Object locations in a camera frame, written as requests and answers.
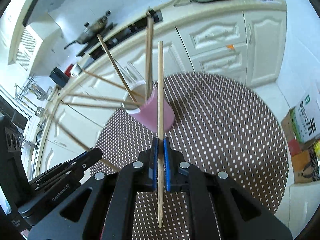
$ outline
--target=triangular cutout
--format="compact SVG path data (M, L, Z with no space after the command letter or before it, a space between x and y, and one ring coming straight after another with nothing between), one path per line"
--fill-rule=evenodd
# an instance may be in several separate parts
M236 189L231 189L231 194L237 204L241 217L244 221L249 221L261 215L261 212L244 198Z
M91 191L92 190L90 188L87 188L74 201L72 201L68 206L66 206L60 212L60 215L73 222L78 222L85 207L85 204L89 199Z

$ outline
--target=pan handle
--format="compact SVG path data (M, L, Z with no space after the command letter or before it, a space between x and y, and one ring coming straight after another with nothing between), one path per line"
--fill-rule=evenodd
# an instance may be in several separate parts
M64 49L67 49L70 45L74 44L74 43L78 43L77 40L74 40L73 42L69 43L67 46L64 47Z

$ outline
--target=vent grille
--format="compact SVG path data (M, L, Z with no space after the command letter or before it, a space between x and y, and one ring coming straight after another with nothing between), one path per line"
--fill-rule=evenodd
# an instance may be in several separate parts
M30 59L26 57L20 50L17 52L17 62L26 70L29 69Z
M24 29L24 31L21 35L21 44L32 55L33 52L35 51L37 41L34 37L31 36L31 34L28 32L27 29Z

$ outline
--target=green logo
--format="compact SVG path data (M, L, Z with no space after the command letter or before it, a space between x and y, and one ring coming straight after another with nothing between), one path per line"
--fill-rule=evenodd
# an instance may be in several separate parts
M309 95L307 95L306 99L305 99L306 105L310 102L310 97Z

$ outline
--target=orange sticker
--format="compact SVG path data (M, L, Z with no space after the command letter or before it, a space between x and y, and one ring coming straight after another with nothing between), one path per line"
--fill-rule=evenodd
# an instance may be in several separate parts
M228 49L235 49L235 47L233 45L227 45Z

